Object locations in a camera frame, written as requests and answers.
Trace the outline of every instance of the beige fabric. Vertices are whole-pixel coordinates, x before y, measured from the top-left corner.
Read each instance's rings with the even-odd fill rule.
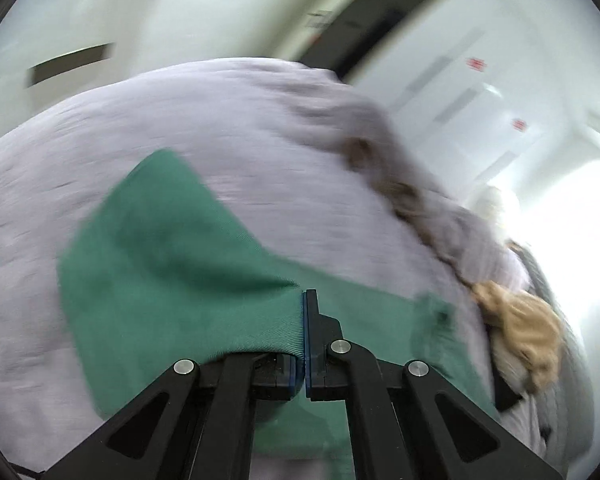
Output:
[[[507,348],[528,370],[526,389],[536,392],[556,381],[563,327],[551,307],[527,292],[511,292],[494,282],[477,283],[473,290],[485,322],[502,331]]]

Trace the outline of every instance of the bright light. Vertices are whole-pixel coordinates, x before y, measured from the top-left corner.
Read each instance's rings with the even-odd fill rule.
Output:
[[[498,90],[495,86],[487,83],[483,83],[482,86],[487,92],[491,92],[492,94],[497,95],[500,99],[504,99],[504,97],[502,97],[502,92],[500,92],[500,90]]]
[[[523,216],[523,229],[562,310],[577,326],[600,301],[600,160],[557,182]]]

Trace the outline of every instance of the green towel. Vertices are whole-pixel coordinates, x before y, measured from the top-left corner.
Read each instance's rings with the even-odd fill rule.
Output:
[[[378,358],[433,365],[490,415],[496,411],[454,333],[453,307],[406,300],[270,254],[172,152],[142,161],[85,223],[58,266],[62,308],[97,411],[111,416],[181,358],[228,352],[302,358],[301,293],[344,337]],[[254,450],[330,457],[350,470],[342,402],[301,392],[258,406]]]

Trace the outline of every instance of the white wall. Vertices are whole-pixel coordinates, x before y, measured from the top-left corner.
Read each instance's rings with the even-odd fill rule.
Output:
[[[267,56],[308,0],[17,0],[0,24],[0,136],[79,92],[181,62]],[[112,57],[27,88],[30,67],[115,43]]]
[[[543,161],[542,167],[531,173],[525,185],[518,189],[520,208],[532,208],[553,184],[592,160],[600,160],[600,149],[588,139],[580,135],[563,139]]]
[[[479,71],[467,65],[474,57],[485,63]],[[445,59],[448,65],[410,91]],[[389,110],[407,149],[460,200],[507,165],[513,170],[499,180],[514,187],[573,128],[552,56],[512,0],[432,2],[351,82]],[[437,119],[468,94],[451,117]],[[526,124],[523,132],[516,120]]]
[[[589,112],[600,114],[600,12],[591,0],[510,0],[533,27],[562,90],[571,133],[581,132]],[[562,142],[550,132],[520,156],[496,183],[518,190]]]

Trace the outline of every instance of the silver bolt head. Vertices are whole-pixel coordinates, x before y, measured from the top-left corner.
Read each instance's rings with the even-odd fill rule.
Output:
[[[407,369],[411,375],[415,375],[416,377],[422,377],[429,373],[429,367],[422,361],[414,361],[413,363],[409,363]]]
[[[331,350],[336,352],[336,354],[346,354],[351,350],[351,343],[344,341],[344,339],[336,339],[336,341],[331,343]]]
[[[180,375],[187,375],[193,371],[196,365],[189,359],[180,359],[176,364],[173,365],[173,371]]]

